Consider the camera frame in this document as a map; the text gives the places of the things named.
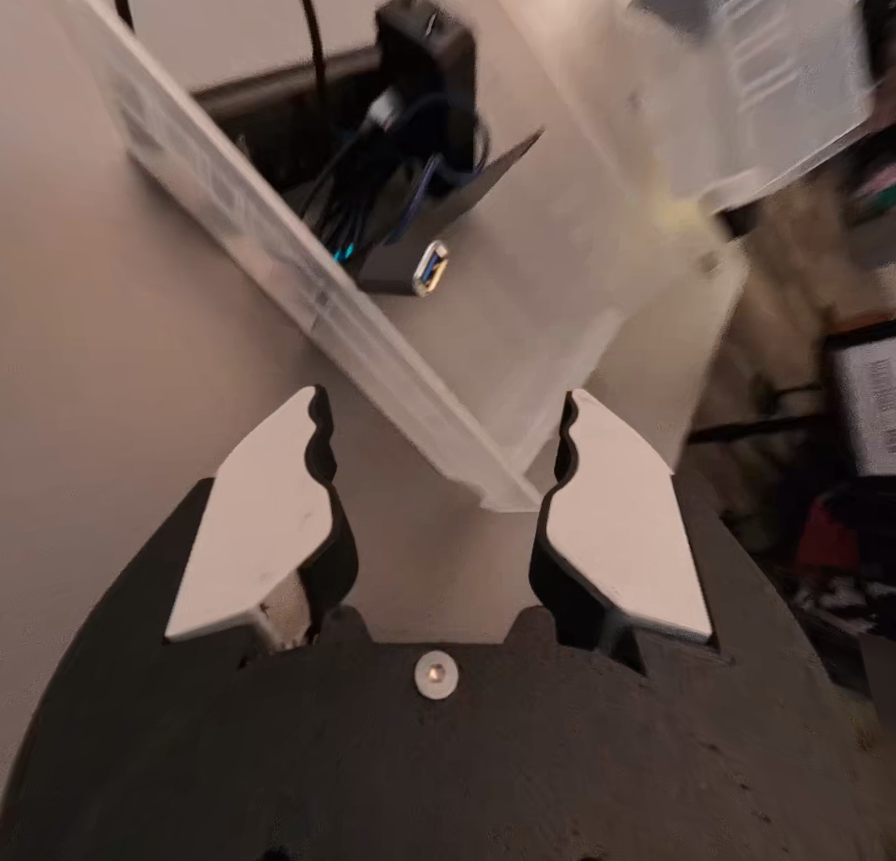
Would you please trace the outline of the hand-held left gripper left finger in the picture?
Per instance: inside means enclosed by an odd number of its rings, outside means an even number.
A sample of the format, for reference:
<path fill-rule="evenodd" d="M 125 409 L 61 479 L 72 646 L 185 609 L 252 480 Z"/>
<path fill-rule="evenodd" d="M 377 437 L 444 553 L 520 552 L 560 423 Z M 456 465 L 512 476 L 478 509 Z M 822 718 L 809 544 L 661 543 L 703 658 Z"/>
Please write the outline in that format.
<path fill-rule="evenodd" d="M 165 630 L 186 642 L 251 627 L 271 651 L 307 645 L 359 570 L 334 478 L 323 386 L 300 389 L 230 452 L 212 480 Z"/>

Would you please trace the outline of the clear plastic storage container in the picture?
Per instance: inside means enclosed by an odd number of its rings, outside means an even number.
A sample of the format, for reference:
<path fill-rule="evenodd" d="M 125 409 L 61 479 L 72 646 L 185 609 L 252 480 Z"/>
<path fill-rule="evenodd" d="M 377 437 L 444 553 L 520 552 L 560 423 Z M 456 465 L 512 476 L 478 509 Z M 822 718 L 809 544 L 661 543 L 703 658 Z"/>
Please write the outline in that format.
<path fill-rule="evenodd" d="M 805 175 L 872 107 L 861 0 L 708 0 L 707 35 L 637 0 L 437 0 L 478 28 L 498 150 L 545 132 L 435 228 L 433 300 L 374 300 L 107 0 L 55 1 L 133 160 L 499 512 L 535 508 L 527 474 L 580 385 L 676 465 L 747 268 L 710 211 Z"/>

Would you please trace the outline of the black rectangular adapter box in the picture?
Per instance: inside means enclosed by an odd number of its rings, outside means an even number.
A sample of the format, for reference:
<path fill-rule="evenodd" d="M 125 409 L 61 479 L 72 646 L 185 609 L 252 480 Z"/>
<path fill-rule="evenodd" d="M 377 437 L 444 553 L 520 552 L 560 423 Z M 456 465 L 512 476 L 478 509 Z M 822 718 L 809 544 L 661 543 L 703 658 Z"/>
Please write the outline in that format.
<path fill-rule="evenodd" d="M 451 173 L 476 171 L 476 39 L 436 0 L 387 0 L 375 11 L 380 71 L 397 92 L 402 153 L 441 158 Z"/>

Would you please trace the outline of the dark red item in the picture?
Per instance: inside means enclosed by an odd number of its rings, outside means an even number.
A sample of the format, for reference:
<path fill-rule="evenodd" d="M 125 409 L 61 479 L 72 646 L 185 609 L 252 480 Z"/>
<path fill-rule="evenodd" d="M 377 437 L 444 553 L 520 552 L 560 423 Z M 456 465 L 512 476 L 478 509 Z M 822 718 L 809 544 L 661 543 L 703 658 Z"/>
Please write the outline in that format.
<path fill-rule="evenodd" d="M 859 576 L 857 532 L 834 514 L 826 495 L 817 497 L 807 513 L 797 547 L 796 571 L 804 576 Z"/>

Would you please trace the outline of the black usb hub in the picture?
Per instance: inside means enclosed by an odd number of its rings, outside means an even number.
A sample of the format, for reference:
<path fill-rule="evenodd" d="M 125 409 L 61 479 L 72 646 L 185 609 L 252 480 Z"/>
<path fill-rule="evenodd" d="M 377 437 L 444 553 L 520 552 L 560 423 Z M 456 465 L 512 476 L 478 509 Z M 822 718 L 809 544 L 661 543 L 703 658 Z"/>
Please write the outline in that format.
<path fill-rule="evenodd" d="M 441 198 L 431 198 L 427 187 L 415 194 L 397 227 L 373 250 L 357 257 L 357 287 L 369 295 L 430 295 L 450 261 L 450 230 L 532 149 L 543 132 L 543 127 L 538 128 Z"/>

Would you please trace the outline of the black box with white label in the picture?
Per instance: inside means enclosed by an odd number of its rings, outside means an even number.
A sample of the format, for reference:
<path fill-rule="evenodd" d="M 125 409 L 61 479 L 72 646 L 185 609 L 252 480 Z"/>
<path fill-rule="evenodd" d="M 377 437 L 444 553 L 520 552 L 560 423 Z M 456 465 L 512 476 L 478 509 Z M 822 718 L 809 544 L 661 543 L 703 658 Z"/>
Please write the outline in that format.
<path fill-rule="evenodd" d="M 857 474 L 894 477 L 894 320 L 828 336 L 822 359 Z"/>

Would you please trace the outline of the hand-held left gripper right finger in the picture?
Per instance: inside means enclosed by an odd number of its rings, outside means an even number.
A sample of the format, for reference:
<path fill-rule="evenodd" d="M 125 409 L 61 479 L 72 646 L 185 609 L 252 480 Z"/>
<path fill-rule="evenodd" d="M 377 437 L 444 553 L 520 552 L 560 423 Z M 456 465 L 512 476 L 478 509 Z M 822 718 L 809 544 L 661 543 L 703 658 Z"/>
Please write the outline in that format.
<path fill-rule="evenodd" d="M 554 479 L 529 581 L 558 642 L 635 650 L 635 632 L 652 631 L 708 645 L 711 616 L 671 470 L 583 388 L 566 394 Z"/>

